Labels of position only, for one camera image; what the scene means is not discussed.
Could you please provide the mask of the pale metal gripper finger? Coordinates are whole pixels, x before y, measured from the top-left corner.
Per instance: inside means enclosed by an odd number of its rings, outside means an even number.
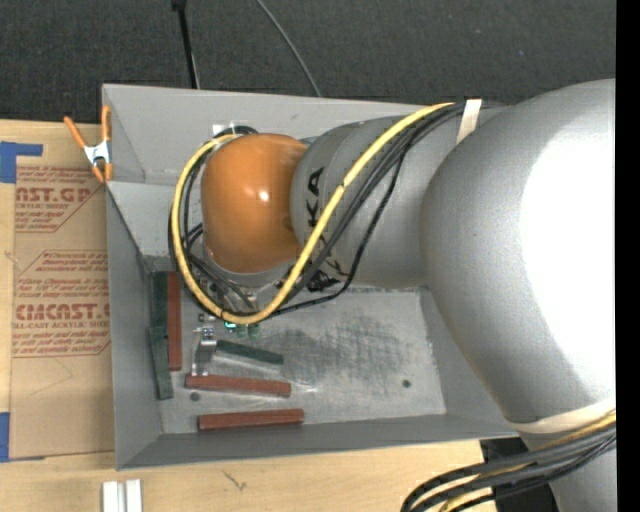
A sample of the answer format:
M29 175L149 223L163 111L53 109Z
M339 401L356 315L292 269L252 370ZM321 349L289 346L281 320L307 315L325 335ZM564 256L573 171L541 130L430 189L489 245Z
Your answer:
M216 349L217 338L213 327L199 327L194 331L192 375L206 376L211 373L211 362Z

